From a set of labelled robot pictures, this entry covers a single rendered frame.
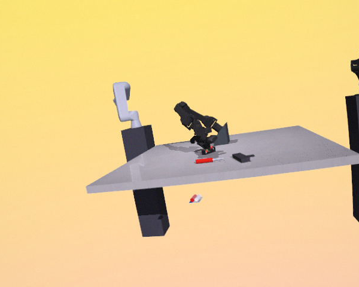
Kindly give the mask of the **red-handled screwdriver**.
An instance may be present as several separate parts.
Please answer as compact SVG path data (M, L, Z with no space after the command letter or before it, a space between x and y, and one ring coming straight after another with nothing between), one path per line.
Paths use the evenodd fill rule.
M209 162L213 162L213 160L222 160L224 158L218 158L218 159L212 159L212 158L204 158L204 159L198 159L196 160L196 164L198 163L209 163Z

